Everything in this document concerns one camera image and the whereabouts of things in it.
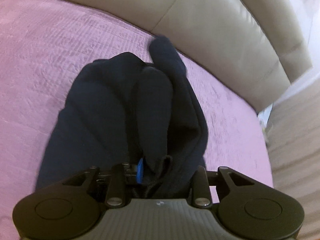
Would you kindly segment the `pink quilted bedspread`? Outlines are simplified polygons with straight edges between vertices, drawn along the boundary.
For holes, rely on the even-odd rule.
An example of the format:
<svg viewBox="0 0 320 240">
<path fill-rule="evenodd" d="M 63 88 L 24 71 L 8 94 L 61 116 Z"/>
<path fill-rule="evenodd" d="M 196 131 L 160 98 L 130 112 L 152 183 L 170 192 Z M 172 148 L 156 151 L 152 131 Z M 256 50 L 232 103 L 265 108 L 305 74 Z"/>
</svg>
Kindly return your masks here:
<svg viewBox="0 0 320 240">
<path fill-rule="evenodd" d="M 1 239 L 18 239 L 12 210 L 32 193 L 48 138 L 80 70 L 129 51 L 150 61 L 150 35 L 102 11 L 60 0 L 1 0 Z M 255 111 L 183 57 L 205 114 L 209 170 L 231 167 L 273 185 Z"/>
</svg>

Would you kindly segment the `dark navy garment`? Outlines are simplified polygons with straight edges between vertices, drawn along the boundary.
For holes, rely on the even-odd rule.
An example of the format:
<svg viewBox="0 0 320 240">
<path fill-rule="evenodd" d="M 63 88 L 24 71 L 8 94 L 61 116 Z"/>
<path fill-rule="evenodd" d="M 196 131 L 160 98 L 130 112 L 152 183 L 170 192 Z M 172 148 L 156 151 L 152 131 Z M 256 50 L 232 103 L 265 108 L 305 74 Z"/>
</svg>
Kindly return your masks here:
<svg viewBox="0 0 320 240">
<path fill-rule="evenodd" d="M 148 46 L 152 62 L 130 52 L 84 66 L 48 140 L 36 189 L 90 166 L 142 163 L 141 198 L 184 198 L 208 141 L 186 66 L 165 36 Z"/>
</svg>

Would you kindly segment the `beige leather headboard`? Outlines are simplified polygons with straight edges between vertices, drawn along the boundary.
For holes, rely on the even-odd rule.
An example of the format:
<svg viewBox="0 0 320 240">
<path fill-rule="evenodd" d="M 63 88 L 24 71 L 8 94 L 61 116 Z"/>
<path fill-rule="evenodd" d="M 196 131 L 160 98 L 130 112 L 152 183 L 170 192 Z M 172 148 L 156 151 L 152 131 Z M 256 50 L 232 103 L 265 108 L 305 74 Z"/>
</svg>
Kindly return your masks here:
<svg viewBox="0 0 320 240">
<path fill-rule="evenodd" d="M 168 37 L 257 112 L 312 67 L 289 0 L 67 0 Z"/>
</svg>

